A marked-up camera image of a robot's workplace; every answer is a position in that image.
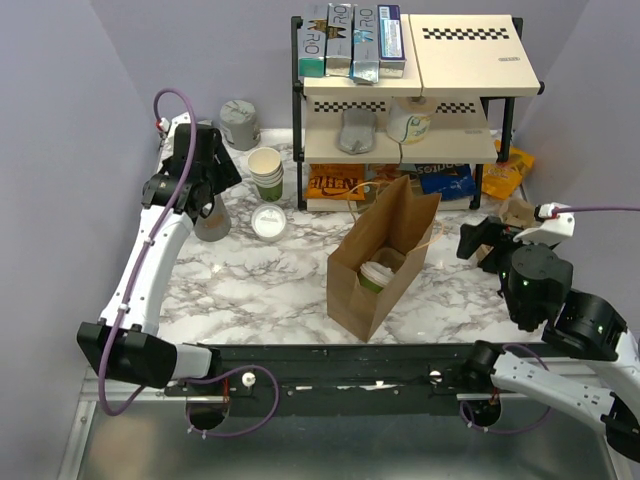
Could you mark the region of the green paper coffee cup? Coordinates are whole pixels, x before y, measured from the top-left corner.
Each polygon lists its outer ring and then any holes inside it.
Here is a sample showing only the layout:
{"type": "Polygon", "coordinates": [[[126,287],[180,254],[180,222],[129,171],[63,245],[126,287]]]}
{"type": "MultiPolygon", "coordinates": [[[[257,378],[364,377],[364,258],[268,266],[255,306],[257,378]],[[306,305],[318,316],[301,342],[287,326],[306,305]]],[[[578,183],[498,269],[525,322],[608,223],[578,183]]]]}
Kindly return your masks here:
{"type": "Polygon", "coordinates": [[[374,261],[363,263],[358,272],[360,285],[376,294],[380,293],[394,276],[391,268],[374,261]]]}

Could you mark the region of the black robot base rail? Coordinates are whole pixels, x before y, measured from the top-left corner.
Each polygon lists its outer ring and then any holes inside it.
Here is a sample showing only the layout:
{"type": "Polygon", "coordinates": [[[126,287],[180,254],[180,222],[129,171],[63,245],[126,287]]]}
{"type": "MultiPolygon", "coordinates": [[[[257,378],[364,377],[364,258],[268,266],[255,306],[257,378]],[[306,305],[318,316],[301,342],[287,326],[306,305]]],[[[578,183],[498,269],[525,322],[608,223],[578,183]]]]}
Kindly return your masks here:
{"type": "Polygon", "coordinates": [[[155,389],[203,412],[246,417],[451,415],[459,396],[484,397],[505,344],[207,345],[157,338],[118,345],[97,381],[106,411],[115,382],[140,395],[155,389]]]}

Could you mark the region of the brown paper bag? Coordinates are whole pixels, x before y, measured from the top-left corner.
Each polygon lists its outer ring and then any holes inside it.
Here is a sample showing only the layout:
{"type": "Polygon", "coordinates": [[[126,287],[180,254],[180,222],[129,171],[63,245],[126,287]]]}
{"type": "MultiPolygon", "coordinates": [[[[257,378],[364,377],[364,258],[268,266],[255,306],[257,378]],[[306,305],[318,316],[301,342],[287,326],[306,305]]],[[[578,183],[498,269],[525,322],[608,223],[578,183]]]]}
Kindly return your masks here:
{"type": "Polygon", "coordinates": [[[408,177],[382,190],[328,258],[330,318],[371,339],[423,269],[440,201],[415,194],[408,177]]]}

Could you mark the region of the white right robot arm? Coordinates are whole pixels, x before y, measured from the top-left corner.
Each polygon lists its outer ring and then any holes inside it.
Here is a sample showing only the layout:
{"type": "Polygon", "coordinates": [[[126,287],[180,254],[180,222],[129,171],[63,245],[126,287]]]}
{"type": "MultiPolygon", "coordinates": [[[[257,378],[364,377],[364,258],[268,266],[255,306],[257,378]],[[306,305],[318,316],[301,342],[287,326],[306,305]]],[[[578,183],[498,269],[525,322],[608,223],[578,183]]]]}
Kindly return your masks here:
{"type": "Polygon", "coordinates": [[[639,459],[639,348],[622,316],[605,299],[573,288],[573,266],[554,247],[572,236],[574,219],[561,214],[526,230],[488,216],[464,224],[456,255],[470,258],[482,245],[480,268],[500,281],[500,295],[519,329],[543,330],[542,339],[581,360],[605,382],[593,387],[566,380],[511,353],[508,345],[475,342],[460,367],[469,390],[490,387],[523,394],[567,414],[602,435],[608,445],[639,459]]]}

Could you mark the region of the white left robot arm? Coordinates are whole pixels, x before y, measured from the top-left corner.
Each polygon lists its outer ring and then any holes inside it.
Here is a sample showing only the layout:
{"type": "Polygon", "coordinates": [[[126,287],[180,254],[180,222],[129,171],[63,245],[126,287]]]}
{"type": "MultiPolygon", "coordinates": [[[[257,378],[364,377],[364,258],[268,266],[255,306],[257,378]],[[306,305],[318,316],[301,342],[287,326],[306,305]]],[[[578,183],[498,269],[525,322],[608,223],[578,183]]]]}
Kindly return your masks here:
{"type": "Polygon", "coordinates": [[[77,342],[94,372],[106,379],[163,388],[187,379],[201,395],[222,380],[217,353],[204,345],[173,344],[158,336],[164,294],[177,256],[194,226],[229,225],[220,195],[240,183],[221,132],[207,122],[173,121],[160,170],[144,185],[138,234],[124,273],[94,323],[77,342]]]}

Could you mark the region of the brown pulp cup carrier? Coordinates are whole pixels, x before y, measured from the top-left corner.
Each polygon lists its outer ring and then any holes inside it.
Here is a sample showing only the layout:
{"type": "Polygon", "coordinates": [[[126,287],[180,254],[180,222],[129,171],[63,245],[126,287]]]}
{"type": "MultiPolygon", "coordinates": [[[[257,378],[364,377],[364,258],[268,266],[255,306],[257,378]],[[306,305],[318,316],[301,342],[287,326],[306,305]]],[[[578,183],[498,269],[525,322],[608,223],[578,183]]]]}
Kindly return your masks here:
{"type": "Polygon", "coordinates": [[[403,266],[405,259],[405,255],[394,248],[383,247],[372,256],[371,261],[388,268],[393,274],[396,274],[403,266]]]}

